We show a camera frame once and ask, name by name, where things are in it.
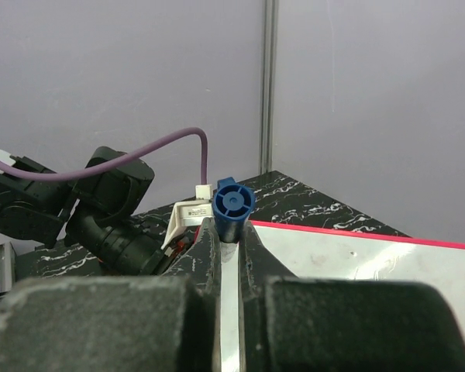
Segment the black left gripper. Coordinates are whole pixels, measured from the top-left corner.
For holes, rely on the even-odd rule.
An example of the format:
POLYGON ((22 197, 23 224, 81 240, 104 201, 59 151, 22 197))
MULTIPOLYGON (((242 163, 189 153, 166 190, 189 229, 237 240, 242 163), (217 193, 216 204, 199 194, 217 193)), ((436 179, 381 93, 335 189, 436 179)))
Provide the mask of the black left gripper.
POLYGON ((122 275, 151 275, 164 258, 155 239, 125 223, 101 227, 91 216, 78 216, 71 218, 66 234, 122 275))

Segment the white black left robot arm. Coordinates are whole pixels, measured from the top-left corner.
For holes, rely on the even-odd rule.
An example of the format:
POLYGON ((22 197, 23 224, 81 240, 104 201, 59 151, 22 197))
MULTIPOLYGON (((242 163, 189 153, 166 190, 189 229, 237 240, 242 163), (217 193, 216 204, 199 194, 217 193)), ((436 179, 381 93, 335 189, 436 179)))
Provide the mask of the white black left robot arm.
POLYGON ((131 219, 153 179, 142 160, 79 181, 30 181, 0 170, 0 233, 51 249, 65 231, 66 246, 80 244, 119 274, 155 274, 162 241, 131 219))

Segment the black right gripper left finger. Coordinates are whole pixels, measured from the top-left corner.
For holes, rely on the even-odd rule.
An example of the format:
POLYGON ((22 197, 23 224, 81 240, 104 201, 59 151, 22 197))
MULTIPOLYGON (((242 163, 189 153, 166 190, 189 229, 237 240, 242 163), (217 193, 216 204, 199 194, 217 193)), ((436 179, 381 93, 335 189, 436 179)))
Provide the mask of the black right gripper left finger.
POLYGON ((0 371, 218 371, 219 237, 201 224, 204 283, 163 276, 29 278, 0 302, 0 371))

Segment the white blue whiteboard marker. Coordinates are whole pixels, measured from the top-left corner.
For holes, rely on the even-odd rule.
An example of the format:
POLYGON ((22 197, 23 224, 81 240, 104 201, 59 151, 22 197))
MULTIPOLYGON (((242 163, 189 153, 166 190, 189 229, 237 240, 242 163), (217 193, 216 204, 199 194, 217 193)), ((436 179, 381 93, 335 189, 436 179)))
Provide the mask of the white blue whiteboard marker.
POLYGON ((212 200, 212 212, 216 231, 223 243, 237 243, 243 227, 255 207, 255 195, 233 177, 217 182, 217 191, 212 200))

